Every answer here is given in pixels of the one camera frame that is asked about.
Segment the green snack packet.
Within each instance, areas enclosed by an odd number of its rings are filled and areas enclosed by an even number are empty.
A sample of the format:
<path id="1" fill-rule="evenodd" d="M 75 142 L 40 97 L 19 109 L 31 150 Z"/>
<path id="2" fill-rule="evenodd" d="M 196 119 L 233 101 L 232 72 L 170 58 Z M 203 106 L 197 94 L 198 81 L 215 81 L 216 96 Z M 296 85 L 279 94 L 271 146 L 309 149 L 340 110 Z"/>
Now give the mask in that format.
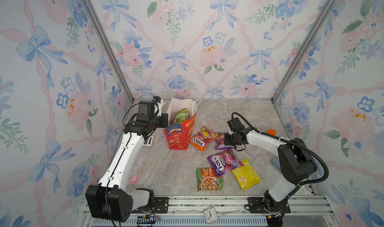
<path id="1" fill-rule="evenodd" d="M 187 108 L 182 109 L 175 115 L 174 124 L 180 124 L 189 120 L 189 112 Z"/>

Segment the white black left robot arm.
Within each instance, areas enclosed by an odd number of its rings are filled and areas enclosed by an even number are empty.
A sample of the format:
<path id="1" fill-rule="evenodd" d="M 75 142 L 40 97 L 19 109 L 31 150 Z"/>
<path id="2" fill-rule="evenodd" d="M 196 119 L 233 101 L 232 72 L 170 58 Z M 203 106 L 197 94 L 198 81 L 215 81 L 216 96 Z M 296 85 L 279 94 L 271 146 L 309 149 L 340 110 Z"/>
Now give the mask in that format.
<path id="1" fill-rule="evenodd" d="M 155 207 L 154 191 L 138 188 L 126 192 L 129 173 L 145 141 L 157 128 L 166 128 L 168 114 L 155 115 L 144 121 L 130 120 L 124 127 L 122 142 L 111 165 L 97 185 L 86 190 L 87 203 L 93 218 L 125 222 L 132 211 L 150 212 Z"/>

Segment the red paper gift bag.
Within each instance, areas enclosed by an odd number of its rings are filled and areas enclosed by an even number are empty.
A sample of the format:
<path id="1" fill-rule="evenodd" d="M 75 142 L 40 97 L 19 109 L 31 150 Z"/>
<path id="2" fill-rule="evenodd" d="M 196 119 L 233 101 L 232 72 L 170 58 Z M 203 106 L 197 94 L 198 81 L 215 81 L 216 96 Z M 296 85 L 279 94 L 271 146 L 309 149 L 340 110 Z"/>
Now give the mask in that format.
<path id="1" fill-rule="evenodd" d="M 169 126 L 163 129 L 170 150 L 188 149 L 200 102 L 201 99 L 195 101 L 192 99 L 171 99 L 167 109 Z M 174 124 L 176 114 L 183 109 L 188 110 L 189 119 L 185 122 Z"/>

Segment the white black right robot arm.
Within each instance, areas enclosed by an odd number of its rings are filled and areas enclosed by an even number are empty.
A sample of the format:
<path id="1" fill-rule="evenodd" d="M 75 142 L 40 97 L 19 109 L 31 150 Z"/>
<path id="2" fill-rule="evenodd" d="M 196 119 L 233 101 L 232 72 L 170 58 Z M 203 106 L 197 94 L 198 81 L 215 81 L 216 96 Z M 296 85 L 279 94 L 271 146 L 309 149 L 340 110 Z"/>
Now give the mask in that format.
<path id="1" fill-rule="evenodd" d="M 318 170 L 313 155 L 306 147 L 299 147 L 299 139 L 293 141 L 249 128 L 225 134 L 224 141 L 229 146 L 255 145 L 278 156 L 282 176 L 264 194 L 263 207 L 269 212 L 277 212 L 287 205 L 289 197 L 303 185 L 302 182 Z"/>

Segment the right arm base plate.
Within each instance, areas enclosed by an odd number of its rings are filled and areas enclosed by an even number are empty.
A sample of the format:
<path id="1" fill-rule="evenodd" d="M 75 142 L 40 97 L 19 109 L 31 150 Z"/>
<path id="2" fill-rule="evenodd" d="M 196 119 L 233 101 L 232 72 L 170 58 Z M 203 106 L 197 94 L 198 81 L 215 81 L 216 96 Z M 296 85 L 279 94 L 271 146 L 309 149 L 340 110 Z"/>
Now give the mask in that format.
<path id="1" fill-rule="evenodd" d="M 265 197 L 248 197 L 248 204 L 245 205 L 245 210 L 251 214 L 281 214 L 285 211 L 285 214 L 291 213 L 289 204 L 284 200 L 281 202 L 275 202 L 273 199 Z"/>

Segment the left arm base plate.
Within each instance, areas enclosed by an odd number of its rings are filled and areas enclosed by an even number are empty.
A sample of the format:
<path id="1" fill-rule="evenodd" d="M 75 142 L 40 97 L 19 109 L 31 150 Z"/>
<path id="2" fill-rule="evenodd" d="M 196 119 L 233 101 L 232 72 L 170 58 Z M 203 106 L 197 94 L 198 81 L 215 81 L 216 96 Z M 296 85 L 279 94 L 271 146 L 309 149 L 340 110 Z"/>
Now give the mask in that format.
<path id="1" fill-rule="evenodd" d="M 167 214 L 169 209 L 168 197 L 155 197 L 152 203 L 148 207 L 139 207 L 138 209 L 132 210 L 133 214 Z"/>

